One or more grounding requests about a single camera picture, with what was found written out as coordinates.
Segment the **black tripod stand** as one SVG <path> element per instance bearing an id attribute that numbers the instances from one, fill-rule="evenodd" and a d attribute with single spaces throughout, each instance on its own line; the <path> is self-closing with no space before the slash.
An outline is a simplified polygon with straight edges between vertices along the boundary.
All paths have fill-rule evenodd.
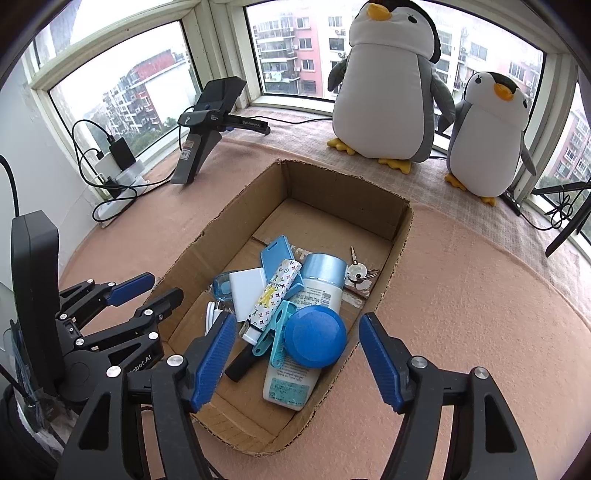
<path id="1" fill-rule="evenodd" d="M 558 200 L 546 213 L 550 217 L 551 227 L 560 230 L 545 250 L 545 256 L 549 258 L 571 235 L 580 234 L 590 219 L 590 181 L 534 188 L 532 194 L 547 201 L 550 201 L 551 196 L 556 196 Z"/>

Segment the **cardboard box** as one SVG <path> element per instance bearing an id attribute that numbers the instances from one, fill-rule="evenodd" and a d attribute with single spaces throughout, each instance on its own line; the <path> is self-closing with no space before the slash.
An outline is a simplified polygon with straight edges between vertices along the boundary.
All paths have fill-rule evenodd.
<path id="1" fill-rule="evenodd" d="M 205 302 L 214 275 L 252 267 L 257 247 L 287 236 L 297 251 L 328 253 L 377 271 L 370 294 L 349 294 L 342 306 L 348 344 L 334 366 L 322 372 L 304 409 L 298 412 L 263 400 L 266 366 L 257 364 L 245 378 L 222 378 L 195 422 L 236 451 L 269 456 L 294 443 L 329 396 L 359 344 L 363 314 L 378 309 L 407 243 L 414 212 L 408 200 L 366 181 L 311 163 L 280 160 L 270 165 L 226 206 L 188 246 L 155 287 L 173 287 L 183 301 L 159 325 L 168 353 L 182 354 L 204 334 Z"/>

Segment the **black handheld gripper on stand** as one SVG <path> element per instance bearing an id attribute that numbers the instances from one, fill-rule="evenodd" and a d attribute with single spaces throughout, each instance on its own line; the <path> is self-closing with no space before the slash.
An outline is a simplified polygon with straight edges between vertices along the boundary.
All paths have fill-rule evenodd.
<path id="1" fill-rule="evenodd" d="M 245 80 L 237 76 L 211 80 L 192 110 L 180 115 L 177 124 L 187 128 L 188 134 L 170 180 L 172 184 L 191 184 L 208 155 L 221 142 L 222 133 L 228 129 L 270 134 L 269 123 L 231 113 L 245 85 Z"/>

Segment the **large plush penguin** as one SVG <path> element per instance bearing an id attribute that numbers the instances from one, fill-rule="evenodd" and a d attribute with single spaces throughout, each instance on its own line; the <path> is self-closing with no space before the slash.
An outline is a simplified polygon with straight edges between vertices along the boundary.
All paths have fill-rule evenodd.
<path id="1" fill-rule="evenodd" d="M 339 92 L 328 146 L 401 173 L 426 161 L 435 134 L 456 120 L 436 71 L 435 22 L 413 1 L 367 1 L 349 28 L 349 55 L 329 74 Z"/>

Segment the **blue round tin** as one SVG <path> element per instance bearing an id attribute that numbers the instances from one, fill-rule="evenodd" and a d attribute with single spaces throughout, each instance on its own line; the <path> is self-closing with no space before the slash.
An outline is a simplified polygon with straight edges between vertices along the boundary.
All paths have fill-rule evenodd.
<path id="1" fill-rule="evenodd" d="M 283 341 L 287 354 L 307 368 L 329 367 L 341 357 L 348 332 L 338 313 L 311 305 L 298 309 L 287 320 Z"/>

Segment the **blue phone stand plate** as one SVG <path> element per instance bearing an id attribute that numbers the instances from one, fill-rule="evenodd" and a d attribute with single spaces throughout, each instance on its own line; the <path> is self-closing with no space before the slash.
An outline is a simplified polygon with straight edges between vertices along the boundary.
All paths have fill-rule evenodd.
<path id="1" fill-rule="evenodd" d="M 291 251 L 290 242 L 287 240 L 287 237 L 280 235 L 260 252 L 259 258 L 260 263 L 262 263 L 264 275 L 266 275 L 266 282 L 270 282 L 283 260 L 294 260 L 294 253 Z M 293 298 L 302 290 L 304 290 L 303 277 L 301 277 L 300 273 L 297 273 L 290 285 L 290 289 L 287 290 L 286 299 L 290 300 L 290 298 Z"/>

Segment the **pink table blanket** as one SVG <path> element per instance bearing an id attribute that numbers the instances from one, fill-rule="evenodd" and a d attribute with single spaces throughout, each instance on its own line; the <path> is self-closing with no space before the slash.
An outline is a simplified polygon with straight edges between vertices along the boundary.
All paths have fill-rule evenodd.
<path id="1" fill-rule="evenodd" d="M 163 188 L 78 247 L 61 277 L 162 276 L 280 150 L 225 140 L 187 189 Z M 563 476 L 590 433 L 590 331 L 546 281 L 449 216 L 414 205 L 410 237 L 378 315 L 415 354 L 453 371 L 489 370 L 525 437 L 537 474 Z M 229 479 L 378 478 L 401 419 L 356 350 L 311 425 L 279 454 L 253 458 L 206 431 L 205 456 Z"/>

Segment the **white usb wall charger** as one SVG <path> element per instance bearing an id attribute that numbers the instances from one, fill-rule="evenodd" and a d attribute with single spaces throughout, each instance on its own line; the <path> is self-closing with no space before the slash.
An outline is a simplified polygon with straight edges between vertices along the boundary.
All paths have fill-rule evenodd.
<path id="1" fill-rule="evenodd" d="M 228 279 L 235 318 L 238 322 L 245 322 L 266 288 L 266 273 L 259 267 L 231 272 Z"/>

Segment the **small plush penguin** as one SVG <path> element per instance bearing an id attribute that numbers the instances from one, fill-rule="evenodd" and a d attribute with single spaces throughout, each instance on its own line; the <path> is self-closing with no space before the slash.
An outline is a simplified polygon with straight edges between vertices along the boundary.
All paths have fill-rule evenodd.
<path id="1" fill-rule="evenodd" d="M 474 73 L 456 105 L 455 121 L 439 121 L 439 129 L 453 129 L 445 181 L 494 207 L 519 163 L 536 173 L 525 143 L 529 115 L 528 98 L 511 78 L 491 71 Z"/>

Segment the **teal clothespin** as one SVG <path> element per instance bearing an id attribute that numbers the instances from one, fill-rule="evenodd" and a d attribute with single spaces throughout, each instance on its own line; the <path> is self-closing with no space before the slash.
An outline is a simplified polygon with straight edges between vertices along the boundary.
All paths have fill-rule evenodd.
<path id="1" fill-rule="evenodd" d="M 270 318 L 259 341 L 252 348 L 253 355 L 263 357 L 266 353 L 270 353 L 270 365 L 276 369 L 283 367 L 287 357 L 283 341 L 284 329 L 286 329 L 287 320 L 296 312 L 296 304 L 283 300 Z"/>

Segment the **small blue glass bottle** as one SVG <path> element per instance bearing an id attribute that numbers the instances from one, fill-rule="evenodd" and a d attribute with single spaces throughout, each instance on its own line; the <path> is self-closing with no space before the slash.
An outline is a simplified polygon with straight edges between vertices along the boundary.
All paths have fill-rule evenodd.
<path id="1" fill-rule="evenodd" d="M 217 302 L 229 302 L 232 299 L 229 272 L 222 272 L 212 279 L 211 293 Z"/>

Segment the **black power adapter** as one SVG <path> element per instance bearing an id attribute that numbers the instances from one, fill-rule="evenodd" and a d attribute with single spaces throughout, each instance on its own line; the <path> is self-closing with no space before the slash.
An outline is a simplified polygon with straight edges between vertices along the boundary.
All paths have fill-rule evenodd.
<path id="1" fill-rule="evenodd" d="M 124 138 L 113 140 L 109 145 L 109 151 L 121 171 L 127 170 L 136 162 L 136 159 Z"/>

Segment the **white lotion bottle blue cap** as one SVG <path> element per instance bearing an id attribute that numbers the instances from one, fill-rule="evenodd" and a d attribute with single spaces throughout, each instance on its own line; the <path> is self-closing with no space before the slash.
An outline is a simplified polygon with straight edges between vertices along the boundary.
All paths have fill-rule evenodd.
<path id="1" fill-rule="evenodd" d="M 263 399 L 300 411 L 311 397 L 322 369 L 335 364 L 346 346 L 346 325 L 339 311 L 346 262 L 311 253 L 304 260 L 304 290 L 290 298 L 295 311 L 283 322 L 280 344 L 271 351 Z"/>

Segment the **black cylinder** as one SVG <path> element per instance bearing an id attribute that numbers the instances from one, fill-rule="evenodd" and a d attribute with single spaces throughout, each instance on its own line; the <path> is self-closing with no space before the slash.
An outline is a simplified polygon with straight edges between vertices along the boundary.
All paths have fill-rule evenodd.
<path id="1" fill-rule="evenodd" d="M 235 359 L 233 359 L 228 367 L 224 370 L 226 377 L 231 379 L 232 382 L 238 383 L 245 377 L 245 374 L 249 372 L 253 365 L 256 364 L 259 357 L 253 353 L 252 344 L 247 344 Z"/>

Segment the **white power strip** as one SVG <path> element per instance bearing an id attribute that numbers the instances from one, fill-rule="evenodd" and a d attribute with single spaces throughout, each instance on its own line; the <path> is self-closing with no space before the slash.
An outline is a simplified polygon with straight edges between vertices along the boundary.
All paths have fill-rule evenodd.
<path id="1" fill-rule="evenodd" d="M 93 178 L 95 184 L 105 186 L 99 194 L 104 204 L 97 207 L 94 217 L 102 228 L 110 225 L 132 200 L 147 190 L 143 177 L 144 165 L 135 161 L 122 170 L 111 153 L 105 154 L 94 166 L 97 174 Z"/>

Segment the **key with ring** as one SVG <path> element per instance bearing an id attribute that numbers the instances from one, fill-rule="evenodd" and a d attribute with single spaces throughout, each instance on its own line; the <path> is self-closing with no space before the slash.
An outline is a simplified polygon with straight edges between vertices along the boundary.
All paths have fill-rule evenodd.
<path id="1" fill-rule="evenodd" d="M 346 269 L 346 286 L 356 291 L 369 290 L 378 272 L 360 262 L 355 247 L 349 247 L 349 251 L 351 252 L 351 264 Z"/>

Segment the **patterned white power bank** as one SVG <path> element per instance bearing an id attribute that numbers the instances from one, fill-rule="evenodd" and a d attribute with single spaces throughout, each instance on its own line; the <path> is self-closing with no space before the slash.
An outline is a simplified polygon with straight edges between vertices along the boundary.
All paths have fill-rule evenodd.
<path id="1" fill-rule="evenodd" d="M 297 260 L 281 261 L 249 312 L 245 326 L 240 329 L 239 335 L 243 341 L 252 346 L 259 342 L 273 314 L 280 307 L 280 303 L 287 298 L 287 291 L 290 290 L 300 270 L 301 263 Z"/>

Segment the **checkered beige cloth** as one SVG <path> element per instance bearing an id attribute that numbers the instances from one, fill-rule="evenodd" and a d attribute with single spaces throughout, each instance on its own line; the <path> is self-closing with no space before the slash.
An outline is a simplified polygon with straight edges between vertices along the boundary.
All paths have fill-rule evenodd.
<path id="1" fill-rule="evenodd" d="M 332 123 L 327 120 L 311 122 L 301 112 L 263 108 L 249 108 L 242 114 L 270 120 L 270 135 L 233 130 L 224 135 L 224 144 L 262 147 L 281 158 L 314 160 L 438 210 L 522 260 L 570 302 L 585 322 L 590 321 L 590 253 L 582 252 L 568 240 L 546 256 L 545 250 L 558 231 L 532 206 L 524 205 L 523 215 L 517 216 L 502 201 L 491 207 L 452 187 L 444 180 L 447 164 L 438 153 L 413 166 L 411 173 L 405 175 L 376 160 L 350 156 L 329 147 Z"/>

